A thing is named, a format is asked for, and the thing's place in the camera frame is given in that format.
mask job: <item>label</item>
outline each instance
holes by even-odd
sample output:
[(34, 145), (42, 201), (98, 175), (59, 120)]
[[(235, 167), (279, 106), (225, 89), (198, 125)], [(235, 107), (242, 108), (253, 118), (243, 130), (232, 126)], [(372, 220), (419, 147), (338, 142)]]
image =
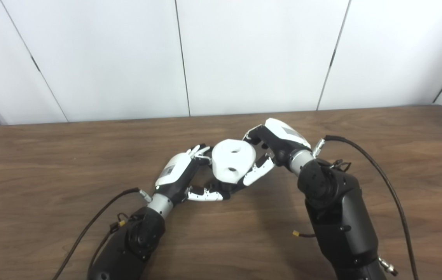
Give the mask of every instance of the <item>label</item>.
[(162, 178), (164, 176), (167, 176), (167, 175), (171, 174), (171, 172), (173, 172), (173, 169), (174, 169), (175, 166), (176, 165), (174, 164), (174, 165), (171, 165), (171, 166), (168, 166), (168, 167), (164, 168), (164, 170), (162, 170), (162, 173), (160, 174), (159, 178)]
[(297, 136), (297, 137), (299, 137), (299, 138), (304, 139), (304, 137), (303, 137), (302, 135), (300, 135), (297, 131), (295, 131), (295, 130), (293, 130), (293, 129), (288, 129), (288, 128), (284, 128), (284, 127), (282, 127), (282, 129), (283, 129), (287, 134), (290, 134), (290, 135), (293, 135), (293, 136)]

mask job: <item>wood grain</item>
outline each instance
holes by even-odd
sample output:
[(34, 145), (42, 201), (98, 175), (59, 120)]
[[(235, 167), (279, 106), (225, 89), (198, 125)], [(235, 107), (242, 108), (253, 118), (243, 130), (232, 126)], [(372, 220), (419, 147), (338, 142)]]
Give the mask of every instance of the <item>wood grain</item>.
[[(442, 279), (442, 107), (226, 115), (0, 126), (0, 279), (50, 279), (89, 219), (120, 191), (152, 192), (167, 161), (200, 142), (241, 138), (267, 117), (287, 122), (316, 143), (343, 135), (385, 170), (402, 201), (422, 280)], [(411, 279), (395, 204), (355, 150), (328, 143), (329, 161), (352, 161), (380, 240), (379, 253)], [(194, 179), (208, 179), (203, 170)], [(334, 279), (313, 239), (296, 177), (273, 170), (216, 203), (174, 209), (143, 279)], [(111, 206), (89, 230), (60, 279), (86, 278), (91, 254), (120, 211), (144, 205), (138, 196)]]

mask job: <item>robotic hand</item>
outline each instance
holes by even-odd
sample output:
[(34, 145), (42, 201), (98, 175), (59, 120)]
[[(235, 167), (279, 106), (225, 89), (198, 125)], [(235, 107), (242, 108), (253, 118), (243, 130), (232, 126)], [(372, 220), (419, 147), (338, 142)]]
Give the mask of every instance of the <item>robotic hand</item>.
[(255, 149), (242, 140), (227, 139), (212, 151), (214, 178), (204, 188), (191, 188), (188, 199), (196, 201), (226, 200), (231, 194), (250, 186), (273, 167), (273, 159), (264, 154), (257, 161)]
[(317, 158), (324, 140), (314, 150), (297, 131), (277, 119), (249, 130), (244, 141), (271, 149), (272, 161), (298, 177), (306, 209), (323, 255), (339, 280), (385, 280), (377, 254), (378, 239), (355, 177), (342, 170), (342, 161)]
[(173, 156), (155, 182), (150, 197), (141, 195), (148, 205), (133, 213), (109, 240), (94, 264), (88, 280), (139, 279), (159, 240), (166, 232), (164, 219), (189, 197), (192, 177), (202, 165), (210, 165), (205, 144)]

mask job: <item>wire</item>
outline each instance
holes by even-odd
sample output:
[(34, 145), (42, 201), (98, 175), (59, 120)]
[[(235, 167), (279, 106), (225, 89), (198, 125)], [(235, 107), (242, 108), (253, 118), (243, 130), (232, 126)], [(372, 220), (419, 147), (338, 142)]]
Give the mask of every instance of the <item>wire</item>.
[(292, 234), (294, 236), (297, 236), (297, 237), (305, 237), (305, 238), (314, 238), (314, 237), (316, 237), (316, 234), (314, 234), (314, 233), (300, 233), (300, 232), (298, 232), (296, 230), (294, 230), (294, 232), (292, 232)]
[(60, 276), (60, 274), (64, 270), (65, 266), (67, 265), (70, 257), (74, 253), (75, 248), (77, 247), (77, 245), (79, 245), (79, 242), (81, 242), (82, 237), (84, 237), (84, 234), (86, 234), (86, 232), (89, 230), (91, 225), (93, 225), (93, 223), (100, 217), (100, 215), (120, 197), (123, 197), (124, 195), (130, 194), (130, 193), (139, 193), (139, 191), (140, 191), (139, 188), (132, 188), (132, 189), (128, 189), (128, 190), (123, 191), (122, 193), (118, 194), (116, 197), (112, 198), (109, 202), (107, 202), (107, 204), (105, 204), (105, 206), (103, 206), (102, 209), (100, 209), (100, 211), (98, 211), (98, 213), (96, 213), (96, 215), (91, 219), (91, 221), (88, 223), (88, 225), (86, 225), (86, 227), (84, 227), (82, 232), (79, 234), (78, 238), (75, 240), (74, 245), (72, 246), (72, 248), (68, 252), (66, 258), (64, 259), (64, 262), (62, 262), (59, 270), (57, 271), (57, 273), (55, 273), (55, 276), (53, 276), (52, 280), (57, 280), (57, 278)]
[(324, 140), (325, 141), (339, 141), (339, 142), (344, 142), (344, 143), (351, 145), (356, 150), (361, 152), (361, 154), (363, 154), (363, 156), (365, 156), (365, 158), (368, 159), (368, 161), (376, 168), (378, 173), (381, 175), (381, 177), (383, 178), (383, 181), (385, 181), (386, 186), (388, 187), (388, 190), (390, 191), (390, 194), (392, 194), (393, 200), (395, 201), (395, 205), (397, 206), (397, 209), (399, 211), (400, 221), (402, 222), (402, 228), (404, 229), (404, 235), (406, 238), (407, 253), (409, 254), (409, 262), (411, 262), (412, 276), (413, 276), (414, 280), (419, 280), (418, 271), (416, 270), (416, 262), (414, 260), (414, 253), (413, 253), (413, 249), (412, 249), (411, 234), (409, 234), (409, 226), (407, 225), (406, 216), (404, 214), (404, 210), (402, 209), (402, 205), (400, 205), (400, 200), (397, 197), (397, 193), (395, 193), (395, 190), (393, 189), (392, 184), (390, 183), (390, 181), (386, 177), (385, 172), (381, 169), (381, 167), (378, 165), (378, 163), (365, 150), (363, 150), (356, 143), (354, 143), (348, 139), (345, 139), (344, 137), (334, 136), (334, 135), (326, 135)]
[(119, 213), (118, 215), (117, 215), (117, 219), (119, 220), (119, 222), (120, 221), (122, 221), (122, 219), (121, 219), (121, 215), (122, 216), (124, 216), (125, 218), (126, 218), (126, 220), (129, 220), (129, 217), (128, 217), (128, 215), (126, 215), (125, 213)]
[(98, 255), (98, 252), (100, 252), (101, 248), (103, 247), (103, 245), (105, 245), (105, 243), (107, 242), (107, 240), (111, 236), (111, 234), (112, 234), (112, 231), (109, 230), (107, 232), (107, 234), (105, 234), (105, 237), (103, 238), (103, 240), (100, 242), (100, 245), (98, 245), (98, 248), (96, 248), (96, 251), (94, 252), (93, 257), (91, 257), (91, 261), (89, 262), (88, 271), (93, 267), (93, 263), (95, 262), (96, 255)]

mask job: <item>black arm segment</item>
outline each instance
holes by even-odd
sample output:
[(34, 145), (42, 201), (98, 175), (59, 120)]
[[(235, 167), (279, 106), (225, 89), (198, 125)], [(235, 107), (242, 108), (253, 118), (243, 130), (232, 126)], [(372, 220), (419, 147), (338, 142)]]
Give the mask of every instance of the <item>black arm segment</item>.
[(165, 231), (164, 218), (142, 207), (110, 238), (88, 280), (138, 280)]
[(386, 280), (378, 262), (378, 238), (355, 177), (315, 159), (299, 174), (299, 190), (319, 248), (338, 280)]

